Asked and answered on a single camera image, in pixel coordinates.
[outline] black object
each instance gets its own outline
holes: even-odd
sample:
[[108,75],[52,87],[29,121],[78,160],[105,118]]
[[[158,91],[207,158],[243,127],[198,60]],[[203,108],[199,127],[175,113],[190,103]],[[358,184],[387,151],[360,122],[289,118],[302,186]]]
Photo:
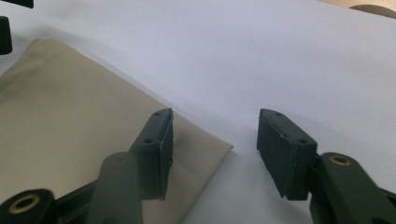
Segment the black object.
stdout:
[[396,224],[396,196],[377,187],[352,158],[317,154],[318,144],[283,114],[262,109],[257,149],[288,200],[312,193],[316,224]]
[[[13,3],[22,7],[33,8],[33,0],[0,0],[3,2]],[[11,31],[7,17],[0,16],[0,55],[12,52]]]
[[[129,152],[107,157],[96,181],[56,201],[47,189],[8,199],[0,205],[0,224],[141,224],[141,200],[163,200],[166,194],[172,121],[171,108],[153,113]],[[13,213],[12,206],[20,212]]]

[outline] white surface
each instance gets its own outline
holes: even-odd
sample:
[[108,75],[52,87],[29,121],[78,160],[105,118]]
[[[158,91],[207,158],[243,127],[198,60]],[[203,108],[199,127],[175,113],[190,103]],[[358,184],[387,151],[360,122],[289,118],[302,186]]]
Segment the white surface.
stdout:
[[396,191],[396,20],[313,0],[0,2],[14,51],[57,37],[234,144],[184,224],[312,223],[281,200],[256,150],[280,111]]

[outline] beige cloth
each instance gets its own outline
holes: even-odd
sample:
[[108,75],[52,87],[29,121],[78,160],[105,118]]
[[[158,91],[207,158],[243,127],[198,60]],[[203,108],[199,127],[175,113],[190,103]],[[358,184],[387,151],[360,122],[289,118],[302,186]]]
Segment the beige cloth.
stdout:
[[[55,39],[38,39],[0,76],[0,203],[26,189],[60,197],[127,151],[150,114],[166,108]],[[179,223],[232,148],[177,113],[164,202],[144,201],[145,224]]]

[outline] wooden surface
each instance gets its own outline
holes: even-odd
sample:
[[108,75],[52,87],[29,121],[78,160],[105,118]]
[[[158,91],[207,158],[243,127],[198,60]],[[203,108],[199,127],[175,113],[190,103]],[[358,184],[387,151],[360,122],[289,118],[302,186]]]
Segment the wooden surface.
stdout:
[[340,7],[354,7],[358,5],[375,5],[396,11],[396,0],[319,0],[335,4]]

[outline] folded cloth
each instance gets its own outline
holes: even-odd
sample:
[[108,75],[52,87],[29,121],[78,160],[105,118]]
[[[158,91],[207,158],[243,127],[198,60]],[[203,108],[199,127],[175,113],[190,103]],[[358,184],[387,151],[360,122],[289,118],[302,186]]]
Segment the folded cloth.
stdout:
[[[0,203],[26,189],[56,198],[93,181],[166,108],[56,39],[37,39],[0,76]],[[144,223],[179,223],[232,146],[175,113],[164,202],[143,201]]]

